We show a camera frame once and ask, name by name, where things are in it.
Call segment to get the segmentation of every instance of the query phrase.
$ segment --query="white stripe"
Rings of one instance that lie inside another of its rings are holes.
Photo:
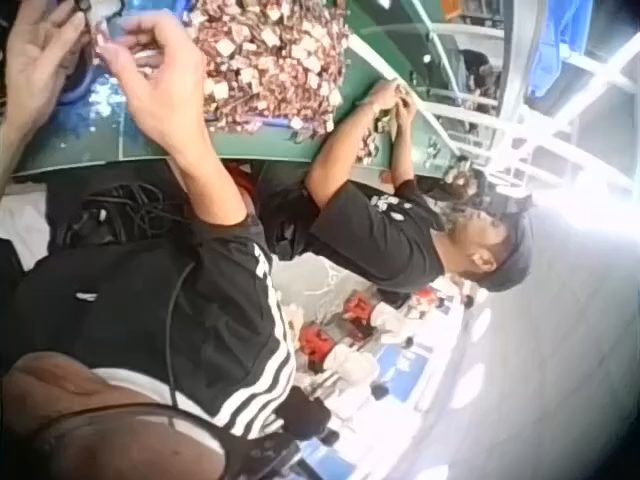
[[[258,275],[259,273],[264,273],[261,272],[261,269],[263,268],[266,258],[264,257],[262,250],[260,250],[260,248],[256,244],[254,244],[254,253],[256,255],[256,258],[258,259],[258,265],[256,267],[256,275]],[[270,282],[270,273],[266,272],[266,276],[268,281]],[[282,320],[282,316],[280,315],[280,309],[278,308],[277,298],[275,296],[275,292],[273,292],[273,288],[268,288],[268,297],[269,307],[271,308],[271,315],[275,320],[274,334],[276,339],[278,340],[278,350],[267,362],[260,380],[258,380],[251,386],[238,390],[224,402],[218,414],[213,418],[213,422],[216,425],[226,425],[231,419],[233,413],[247,398],[252,395],[264,392],[272,384],[273,377],[278,366],[280,366],[282,362],[286,360],[288,355],[292,355],[292,346],[290,344],[287,345],[284,338],[284,321]]]
[[[247,406],[247,408],[245,408],[238,416],[235,425],[233,426],[233,428],[231,428],[232,434],[241,436],[244,433],[244,430],[246,429],[249,422],[253,420],[249,438],[254,438],[258,435],[258,433],[262,429],[262,425],[266,421],[267,416],[271,414],[271,412],[273,412],[273,410],[285,399],[286,395],[291,389],[293,375],[295,373],[295,359],[293,353],[293,341],[291,339],[291,330],[288,328],[286,322],[284,321],[282,310],[280,309],[280,305],[278,303],[278,296],[275,289],[273,288],[273,281],[271,280],[271,276],[268,273],[266,275],[265,281],[267,283],[269,307],[271,308],[272,313],[274,313],[274,318],[279,318],[279,321],[282,322],[283,325],[285,325],[284,341],[285,345],[287,346],[289,356],[287,358],[287,364],[282,369],[280,377],[277,379],[278,382],[276,384],[276,387],[273,389],[273,391],[254,398]],[[258,412],[263,408],[264,411],[260,414],[260,417],[256,418]]]
[[[280,405],[291,390],[293,385],[293,377],[296,371],[296,364],[294,353],[290,349],[291,343],[287,343],[289,349],[289,357],[287,359],[287,365],[282,369],[282,372],[278,378],[278,383],[272,392],[262,395],[254,399],[251,404],[238,416],[236,426],[231,429],[231,433],[234,435],[242,435],[246,426],[253,420],[253,425],[249,433],[249,438],[255,438],[262,430],[262,425],[266,421],[267,417],[273,413],[278,405]]]
[[[284,390],[282,390],[282,394],[280,396],[278,396],[278,398],[276,399],[275,402],[273,402],[269,408],[265,408],[263,410],[263,412],[258,415],[258,417],[255,419],[253,426],[251,427],[251,430],[249,431],[249,438],[256,438],[260,435],[260,433],[262,432],[262,427],[264,425],[264,423],[267,421],[267,418],[269,418],[269,416],[271,416],[274,412],[274,410],[278,407],[278,405],[280,405],[285,398],[287,398],[287,395],[289,395],[289,391],[291,390],[291,387],[293,386],[293,378],[295,376],[296,373],[296,364],[295,361],[291,362],[291,374],[287,377],[284,374],[280,377],[280,382],[282,380],[286,381],[284,382]]]

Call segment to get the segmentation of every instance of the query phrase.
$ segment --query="white shirt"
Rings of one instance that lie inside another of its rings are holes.
[[[143,375],[142,373],[133,372],[123,368],[96,368],[93,370],[93,373],[102,377],[111,385],[128,388],[134,392],[141,393],[160,404],[171,405],[171,393],[169,386],[155,378],[149,377],[148,375]],[[176,392],[176,399],[180,410],[189,412],[213,423],[213,418],[207,415],[207,413],[198,404],[182,392]],[[213,450],[224,454],[224,450],[220,443],[200,428],[186,422],[175,422],[175,425],[181,432],[188,434]]]

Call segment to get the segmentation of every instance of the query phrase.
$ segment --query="black cable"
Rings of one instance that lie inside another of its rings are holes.
[[[193,270],[193,267],[195,267],[195,265],[195,262],[189,263],[189,265],[187,265],[187,267],[178,278],[176,286],[171,293],[169,307],[167,308],[167,318],[165,319],[164,355],[167,364],[167,375],[169,377],[169,395],[171,396],[171,405],[176,409],[178,408],[178,397],[176,395],[176,381],[173,372],[173,362],[171,360],[171,323],[173,320],[173,309],[176,306],[176,301],[178,300],[178,294],[180,293],[182,284],[187,278],[187,275],[189,275],[189,272]]]

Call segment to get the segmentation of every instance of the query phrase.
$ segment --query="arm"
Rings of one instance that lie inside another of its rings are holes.
[[[0,125],[0,197],[35,131],[49,118],[86,39],[84,15],[67,0],[23,0],[7,42],[7,112]],[[44,29],[54,30],[43,35]]]
[[[379,82],[320,150],[305,180],[309,194],[320,209],[349,180],[362,137],[372,127],[380,110],[387,110],[395,105],[396,89],[396,82]]]
[[[0,198],[28,141],[29,136],[20,133],[12,125],[7,122],[0,124]]]
[[[196,215],[215,225],[236,225],[247,217],[240,191],[218,158],[204,123],[205,62],[184,28],[168,12],[131,17],[125,35],[99,47],[127,96],[136,124],[175,159]],[[162,65],[145,78],[132,50],[153,38]]]
[[[413,161],[411,160],[411,124],[415,116],[415,102],[409,94],[401,94],[400,101],[396,105],[398,132],[391,158],[391,178],[396,190],[407,180],[415,179]]]

